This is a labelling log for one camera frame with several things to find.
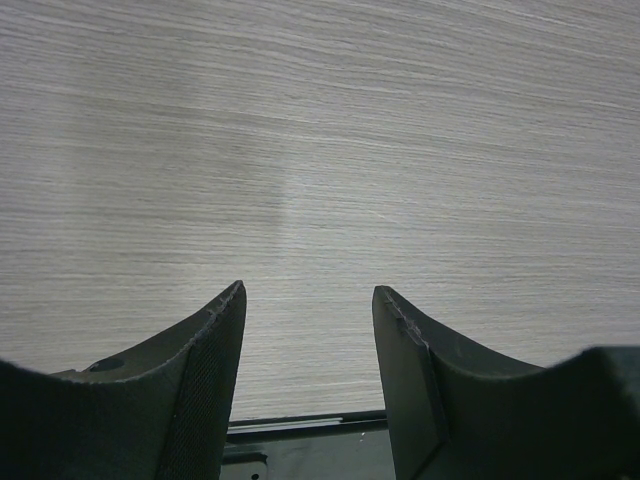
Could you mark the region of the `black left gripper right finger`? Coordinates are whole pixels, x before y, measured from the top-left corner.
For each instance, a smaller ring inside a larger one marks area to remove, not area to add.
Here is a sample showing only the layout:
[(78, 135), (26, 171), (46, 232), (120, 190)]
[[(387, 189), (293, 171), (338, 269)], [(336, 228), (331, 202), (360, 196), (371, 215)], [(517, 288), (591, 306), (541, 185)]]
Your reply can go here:
[(635, 479), (639, 350), (596, 346), (552, 367), (491, 350), (388, 286), (372, 316), (400, 479)]

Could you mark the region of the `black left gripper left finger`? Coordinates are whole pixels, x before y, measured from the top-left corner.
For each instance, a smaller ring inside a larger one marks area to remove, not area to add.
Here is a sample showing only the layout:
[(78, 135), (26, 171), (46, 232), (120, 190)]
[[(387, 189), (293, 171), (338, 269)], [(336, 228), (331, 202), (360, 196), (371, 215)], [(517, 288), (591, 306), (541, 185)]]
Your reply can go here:
[(234, 282), (188, 318), (85, 370), (1, 365), (5, 479), (216, 479), (247, 295)]

